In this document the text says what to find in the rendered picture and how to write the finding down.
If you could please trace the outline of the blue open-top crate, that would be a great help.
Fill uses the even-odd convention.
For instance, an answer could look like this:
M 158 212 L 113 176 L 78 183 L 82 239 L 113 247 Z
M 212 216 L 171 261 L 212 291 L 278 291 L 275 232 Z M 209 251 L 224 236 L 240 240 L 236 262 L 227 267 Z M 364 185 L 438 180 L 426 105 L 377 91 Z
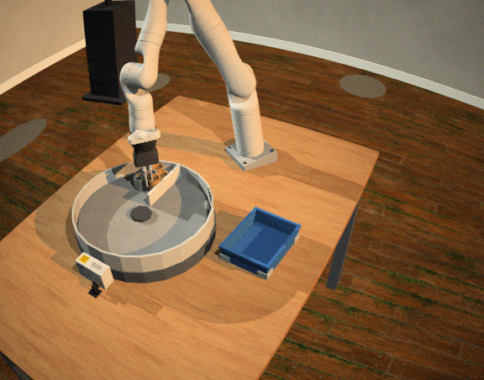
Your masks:
M 299 230 L 299 224 L 254 207 L 218 246 L 219 259 L 267 280 L 299 239 Z

